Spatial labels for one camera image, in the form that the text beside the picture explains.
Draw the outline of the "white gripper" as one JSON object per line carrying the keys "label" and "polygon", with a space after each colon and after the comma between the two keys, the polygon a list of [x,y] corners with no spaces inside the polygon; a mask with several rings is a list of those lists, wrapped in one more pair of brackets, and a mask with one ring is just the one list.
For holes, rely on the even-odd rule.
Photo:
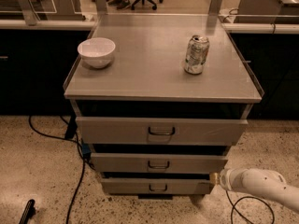
{"label": "white gripper", "polygon": [[247,188],[243,184],[243,174],[246,168],[223,169],[220,173],[210,173],[209,179],[213,185],[221,185],[228,191],[246,192]]}

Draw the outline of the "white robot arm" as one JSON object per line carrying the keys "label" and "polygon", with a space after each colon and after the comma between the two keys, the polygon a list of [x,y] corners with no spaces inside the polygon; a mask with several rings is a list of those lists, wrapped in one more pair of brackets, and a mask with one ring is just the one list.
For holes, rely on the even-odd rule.
{"label": "white robot arm", "polygon": [[299,188],[290,186],[277,171],[257,168],[222,169],[218,173],[211,173],[209,178],[213,185],[220,185],[224,190],[280,203],[299,213]]}

